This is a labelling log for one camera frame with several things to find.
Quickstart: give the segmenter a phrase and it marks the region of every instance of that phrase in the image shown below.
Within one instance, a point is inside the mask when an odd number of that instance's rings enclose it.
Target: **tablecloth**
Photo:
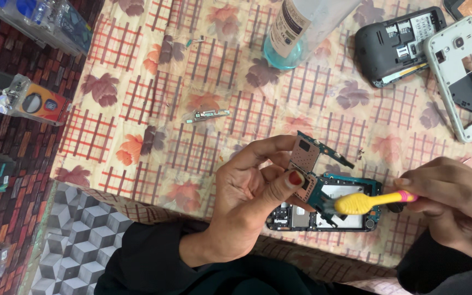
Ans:
[[[472,143],[457,142],[446,125],[429,70],[375,89],[353,61],[360,27],[441,6],[440,0],[362,0],[308,62],[290,71],[262,57],[280,5],[107,0],[51,177],[147,221],[172,211],[208,219],[217,168],[251,141],[297,130],[356,165],[320,157],[316,171],[374,178],[386,189],[436,157],[470,159],[472,167]],[[194,111],[211,109],[231,115],[185,123]],[[157,215],[141,203],[167,210]],[[425,227],[421,215],[386,210],[370,233],[262,234],[394,267]]]

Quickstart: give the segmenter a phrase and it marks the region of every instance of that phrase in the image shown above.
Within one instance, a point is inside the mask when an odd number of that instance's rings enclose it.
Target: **white phone frame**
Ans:
[[[424,43],[425,55],[436,79],[447,114],[458,140],[464,143],[472,142],[472,123],[464,128],[451,97],[449,85],[467,75],[462,59],[472,56],[472,38],[468,36],[472,36],[472,16],[461,18],[426,39]],[[461,48],[457,48],[455,40],[460,37],[464,39],[464,44]],[[445,57],[442,63],[439,63],[436,58],[436,53],[439,51],[442,51]]]

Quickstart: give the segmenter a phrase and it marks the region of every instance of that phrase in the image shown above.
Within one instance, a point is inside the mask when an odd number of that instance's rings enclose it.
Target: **brick pattern wall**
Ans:
[[[74,7],[94,25],[103,1],[74,0]],[[32,40],[0,21],[0,70],[20,73],[35,83],[72,99],[85,57],[73,57]],[[9,261],[0,278],[0,295],[15,294],[26,272],[39,223],[45,213],[52,180],[52,161],[63,126],[54,127],[0,114],[0,153],[16,161],[6,192],[0,193],[0,242],[10,246]]]

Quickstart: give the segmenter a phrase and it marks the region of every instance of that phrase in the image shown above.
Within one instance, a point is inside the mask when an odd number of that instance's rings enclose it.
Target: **blue liquid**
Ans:
[[[305,58],[302,57],[302,48],[303,48],[303,38],[296,43],[293,50],[287,56],[287,58],[282,57],[279,55],[274,47],[272,47],[271,43],[271,34],[267,35],[267,39],[265,40],[266,43],[263,46],[263,53],[265,58],[269,61],[269,63],[280,70],[289,70],[296,68],[299,64],[301,64]]]

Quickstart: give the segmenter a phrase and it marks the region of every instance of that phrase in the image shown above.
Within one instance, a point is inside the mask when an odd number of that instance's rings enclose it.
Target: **isopropyl alcohol bottle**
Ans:
[[[265,40],[265,57],[280,70],[297,67],[360,1],[284,0]]]

